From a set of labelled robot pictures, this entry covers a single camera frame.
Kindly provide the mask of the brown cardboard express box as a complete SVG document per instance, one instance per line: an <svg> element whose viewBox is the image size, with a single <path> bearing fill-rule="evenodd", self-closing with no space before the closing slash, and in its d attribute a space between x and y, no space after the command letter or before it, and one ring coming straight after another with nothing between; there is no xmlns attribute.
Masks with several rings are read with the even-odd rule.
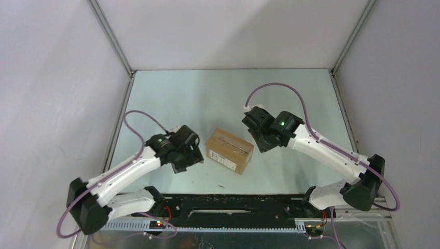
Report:
<svg viewBox="0 0 440 249"><path fill-rule="evenodd" d="M254 151L253 144L221 128L215 128L205 147L208 158L238 174L244 172Z"/></svg>

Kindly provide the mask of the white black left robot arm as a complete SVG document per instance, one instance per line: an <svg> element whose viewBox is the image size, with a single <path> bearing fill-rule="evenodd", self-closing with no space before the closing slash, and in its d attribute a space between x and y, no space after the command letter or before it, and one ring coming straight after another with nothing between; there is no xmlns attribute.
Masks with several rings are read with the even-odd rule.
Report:
<svg viewBox="0 0 440 249"><path fill-rule="evenodd" d="M186 125L170 133L153 135L142 142L141 150L115 168L87 181L70 182L66 207L79 230L90 235L108 221L135 213L158 216L164 209L164 196L154 187L121 193L141 176L161 166L171 165L175 174L203 163L199 135Z"/></svg>

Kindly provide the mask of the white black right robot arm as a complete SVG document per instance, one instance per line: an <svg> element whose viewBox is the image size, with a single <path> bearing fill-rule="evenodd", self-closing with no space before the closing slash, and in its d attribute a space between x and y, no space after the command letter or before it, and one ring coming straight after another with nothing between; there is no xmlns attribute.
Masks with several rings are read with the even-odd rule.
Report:
<svg viewBox="0 0 440 249"><path fill-rule="evenodd" d="M326 208L345 204L360 211L372 208L384 174L385 159L380 155L367 157L330 144L315 130L308 130L301 118L287 111L274 117L261 105L245 107L242 122L261 153L276 147L290 148L342 176L336 183L308 189L301 206L305 215L315 217Z"/></svg>

